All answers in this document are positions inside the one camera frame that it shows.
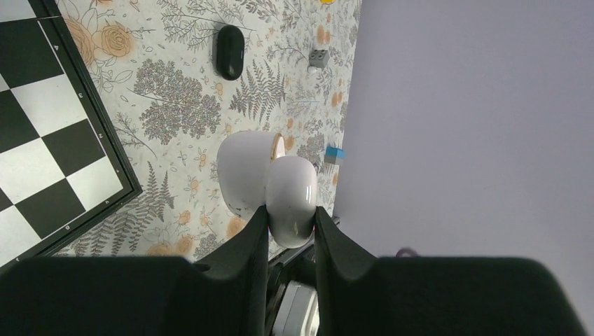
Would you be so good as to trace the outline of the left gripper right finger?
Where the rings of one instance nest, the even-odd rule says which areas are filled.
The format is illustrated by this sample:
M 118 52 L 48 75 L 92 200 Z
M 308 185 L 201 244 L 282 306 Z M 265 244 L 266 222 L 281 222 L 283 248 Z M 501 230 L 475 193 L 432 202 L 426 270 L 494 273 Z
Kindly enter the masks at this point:
M 326 235 L 323 218 L 330 218 L 322 206 L 315 211 L 315 242 Z M 401 265 L 412 265 L 418 256 L 406 250 L 392 257 L 376 257 L 349 238 L 334 224 L 331 230 L 331 259 L 344 288 L 340 296 L 339 335 L 417 335 L 413 309 L 402 303 L 397 292 L 404 289 L 397 277 Z

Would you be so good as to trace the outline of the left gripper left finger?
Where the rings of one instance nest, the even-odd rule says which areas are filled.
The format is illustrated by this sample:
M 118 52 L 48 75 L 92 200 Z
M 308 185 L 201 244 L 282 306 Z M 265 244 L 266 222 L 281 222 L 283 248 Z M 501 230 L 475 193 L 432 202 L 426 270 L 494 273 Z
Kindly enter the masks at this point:
M 260 206 L 232 239 L 192 265 L 189 289 L 203 335 L 264 335 L 268 212 Z

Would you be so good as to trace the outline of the white earbud case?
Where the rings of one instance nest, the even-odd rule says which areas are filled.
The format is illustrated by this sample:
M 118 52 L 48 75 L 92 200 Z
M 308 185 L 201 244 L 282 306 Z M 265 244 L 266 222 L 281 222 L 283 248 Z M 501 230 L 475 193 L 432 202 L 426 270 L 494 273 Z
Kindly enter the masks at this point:
M 276 243 L 287 249 L 306 244 L 314 230 L 317 172 L 303 157 L 287 155 L 278 132 L 241 131 L 219 146 L 216 170 L 229 210 L 249 220 L 260 207 L 269 216 Z

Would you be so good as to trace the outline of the black earbud charging case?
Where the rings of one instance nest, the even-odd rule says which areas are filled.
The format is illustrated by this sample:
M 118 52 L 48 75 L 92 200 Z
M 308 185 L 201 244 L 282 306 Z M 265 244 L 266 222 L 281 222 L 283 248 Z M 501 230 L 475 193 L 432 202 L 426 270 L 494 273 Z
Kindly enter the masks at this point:
M 215 68 L 227 81 L 235 81 L 244 67 L 245 42 L 241 30 L 226 25 L 219 30 L 216 41 Z

